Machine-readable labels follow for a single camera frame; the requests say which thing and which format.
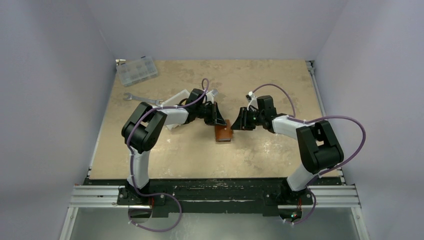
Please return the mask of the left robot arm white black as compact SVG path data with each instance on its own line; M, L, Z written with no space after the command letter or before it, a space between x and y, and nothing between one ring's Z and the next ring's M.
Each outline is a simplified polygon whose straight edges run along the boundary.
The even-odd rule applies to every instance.
M212 91L194 88L188 96L172 99L176 102L156 107L141 102L121 130L129 150L129 176L125 187L130 191L130 199L138 205L155 196L149 191L149 157L164 126L186 125L196 119L202 119L208 126L228 126L213 100Z

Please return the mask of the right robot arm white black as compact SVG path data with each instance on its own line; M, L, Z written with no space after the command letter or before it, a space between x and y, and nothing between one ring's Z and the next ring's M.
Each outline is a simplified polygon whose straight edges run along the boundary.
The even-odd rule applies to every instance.
M307 185L323 170L328 170L344 159L343 150L327 120L315 123L296 122L285 113L277 113L270 95L246 95L248 105L241 107L232 130L252 131L257 126L272 134L280 134L297 141L301 163L281 182L278 193L268 193L275 203L292 204L306 193Z

